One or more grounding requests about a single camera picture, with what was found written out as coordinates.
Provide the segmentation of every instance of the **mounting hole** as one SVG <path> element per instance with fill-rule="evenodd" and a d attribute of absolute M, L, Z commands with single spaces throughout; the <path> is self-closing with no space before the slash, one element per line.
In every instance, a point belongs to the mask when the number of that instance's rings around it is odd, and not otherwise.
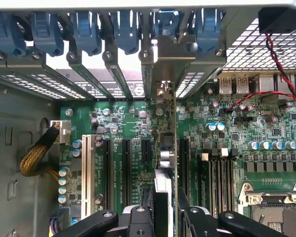
<path fill-rule="evenodd" d="M 138 231 L 137 231 L 137 234 L 138 234 L 139 236 L 142 236 L 144 233 L 145 233 L 145 231 L 143 231 L 143 230 L 138 230 Z"/>

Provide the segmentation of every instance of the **electrolytic capacitor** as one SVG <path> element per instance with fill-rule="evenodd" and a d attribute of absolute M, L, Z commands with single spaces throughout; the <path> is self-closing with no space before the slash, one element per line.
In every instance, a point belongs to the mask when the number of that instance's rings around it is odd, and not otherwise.
<path fill-rule="evenodd" d="M 82 147 L 82 141 L 81 140 L 75 140 L 73 141 L 73 148 L 81 148 Z"/>
<path fill-rule="evenodd" d="M 81 156 L 81 149 L 73 149 L 73 157 L 78 158 Z"/>
<path fill-rule="evenodd" d="M 97 135 L 95 135 L 94 139 L 97 142 L 101 142 L 104 139 L 104 136 L 102 134 L 97 134 Z"/>
<path fill-rule="evenodd" d="M 98 195 L 96 196 L 95 200 L 94 200 L 94 203 L 95 203 L 96 205 L 99 205 L 99 204 L 101 204 L 102 200 L 103 200 L 103 195 L 102 195 L 102 194 L 98 194 Z"/>
<path fill-rule="evenodd" d="M 92 117 L 92 118 L 90 119 L 90 122 L 91 122 L 91 124 L 92 124 L 93 126 L 99 126 L 99 124 L 100 124 L 100 121 L 99 121 L 97 118 L 94 118 L 94 117 Z"/>
<path fill-rule="evenodd" d="M 289 107 L 292 107 L 293 105 L 294 105 L 294 104 L 293 104 L 291 101 L 287 101 L 287 102 L 285 102 L 284 104 L 279 105 L 278 108 L 279 108 L 280 110 L 285 110 L 285 109 L 287 109 L 287 108 L 289 108 Z"/>
<path fill-rule="evenodd" d="M 103 147 L 103 142 L 96 142 L 96 143 L 95 143 L 95 147 L 96 147 L 96 148 L 101 148 L 101 147 Z"/>
<path fill-rule="evenodd" d="M 288 141 L 285 143 L 285 147 L 290 150 L 296 150 L 296 142 Z"/>
<path fill-rule="evenodd" d="M 283 149 L 283 143 L 282 142 L 272 142 L 272 148 L 276 150 Z"/>
<path fill-rule="evenodd" d="M 241 111 L 244 111 L 245 109 L 246 109 L 246 106 L 244 104 L 240 104 L 240 105 L 236 106 L 235 111 L 241 112 Z"/>
<path fill-rule="evenodd" d="M 58 196 L 58 202 L 60 204 L 64 204 L 69 200 L 69 195 L 68 194 L 62 194 Z"/>
<path fill-rule="evenodd" d="M 218 122 L 215 125 L 218 131 L 223 131 L 225 129 L 225 124 L 222 122 Z"/>
<path fill-rule="evenodd" d="M 207 130 L 213 132 L 216 130 L 216 124 L 214 124 L 213 122 L 206 124 L 206 128 Z"/>
<path fill-rule="evenodd" d="M 258 143 L 257 142 L 251 141 L 251 142 L 248 143 L 248 148 L 251 149 L 251 150 L 257 150 L 258 147 L 259 146 L 258 146 Z"/>
<path fill-rule="evenodd" d="M 66 175 L 69 175 L 69 168 L 68 167 L 62 167 L 59 171 L 58 174 L 60 177 L 65 177 Z"/>
<path fill-rule="evenodd" d="M 111 114 L 110 109 L 103 109 L 104 116 L 110 116 L 110 114 Z"/>
<path fill-rule="evenodd" d="M 60 177 L 59 180 L 58 180 L 58 184 L 60 186 L 65 186 L 68 183 L 69 183 L 69 177 L 68 176 Z"/>
<path fill-rule="evenodd" d="M 276 116 L 269 116 L 265 118 L 265 122 L 268 124 L 275 124 L 278 122 L 278 118 Z"/>
<path fill-rule="evenodd" d="M 68 186 L 67 186 L 67 185 L 65 185 L 65 186 L 60 186 L 60 187 L 58 188 L 58 193 L 59 193 L 59 194 L 65 194 L 65 193 L 67 192 L 67 190 L 68 190 Z"/>
<path fill-rule="evenodd" d="M 260 142 L 259 146 L 263 150 L 268 150 L 270 148 L 270 143 L 263 141 L 263 142 Z"/>
<path fill-rule="evenodd" d="M 211 110 L 214 110 L 214 109 L 218 108 L 218 106 L 219 106 L 219 103 L 217 101 L 213 101 L 208 107 Z"/>

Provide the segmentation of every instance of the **motherboard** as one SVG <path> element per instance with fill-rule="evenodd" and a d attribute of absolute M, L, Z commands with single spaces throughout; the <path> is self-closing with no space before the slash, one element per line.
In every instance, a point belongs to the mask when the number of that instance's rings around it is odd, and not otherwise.
<path fill-rule="evenodd" d="M 178 184 L 190 205 L 214 217 L 234 210 L 296 237 L 296 107 L 257 96 L 226 110 L 242 98 L 202 90 L 177 101 Z M 155 101 L 63 104 L 71 140 L 61 145 L 59 205 L 72 224 L 142 203 L 160 165 L 164 140 L 156 132 L 169 130 L 170 117 Z M 87 166 L 83 150 L 91 144 Z"/>

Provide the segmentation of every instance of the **perforated metal panel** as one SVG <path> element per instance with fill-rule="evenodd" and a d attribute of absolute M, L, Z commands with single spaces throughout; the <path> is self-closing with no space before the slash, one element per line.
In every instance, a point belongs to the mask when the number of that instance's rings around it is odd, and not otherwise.
<path fill-rule="evenodd" d="M 84 96 L 82 96 L 79 93 L 75 92 L 74 90 L 68 88 L 67 86 L 56 82 L 55 80 L 49 78 L 48 76 L 46 76 L 44 74 L 28 75 L 28 76 L 46 84 L 46 85 L 49 85 L 49 86 L 55 88 L 56 90 L 61 91 L 62 93 L 65 93 L 75 99 L 85 99 Z"/>
<path fill-rule="evenodd" d="M 296 70 L 296 30 L 289 34 L 273 34 L 272 39 L 284 69 Z M 255 19 L 227 50 L 224 71 L 276 71 L 265 41 L 265 35 L 259 33 L 259 20 Z"/>
<path fill-rule="evenodd" d="M 33 83 L 30 83 L 30 82 L 23 80 L 21 78 L 17 78 L 14 75 L 0 75 L 0 79 L 6 80 L 6 81 L 16 84 L 18 86 L 33 90 L 37 93 L 47 95 L 53 99 L 65 99 L 65 97 L 62 95 L 59 95 L 59 94 L 54 93 L 52 91 L 49 91 L 49 90 L 42 88 L 40 86 L 34 85 Z"/>
<path fill-rule="evenodd" d="M 183 98 L 201 80 L 204 73 L 187 73 L 176 91 L 177 98 Z"/>

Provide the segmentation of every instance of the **black pcie slot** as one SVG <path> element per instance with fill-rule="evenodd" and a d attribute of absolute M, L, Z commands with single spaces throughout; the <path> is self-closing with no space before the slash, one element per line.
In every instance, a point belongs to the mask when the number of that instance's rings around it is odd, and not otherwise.
<path fill-rule="evenodd" d="M 114 184 L 114 171 L 113 171 L 113 142 L 111 139 L 104 140 L 103 147 L 103 168 L 104 168 L 104 205 L 106 209 L 114 210 L 113 206 L 113 184 Z"/>
<path fill-rule="evenodd" d="M 181 186 L 185 192 L 187 199 L 189 199 L 189 142 L 188 139 L 180 139 L 179 147 L 179 162 L 180 162 L 180 172 L 179 179 L 181 181 Z"/>
<path fill-rule="evenodd" d="M 132 204 L 132 142 L 122 141 L 123 207 Z"/>
<path fill-rule="evenodd" d="M 150 139 L 142 139 L 142 163 L 151 162 L 151 141 Z"/>

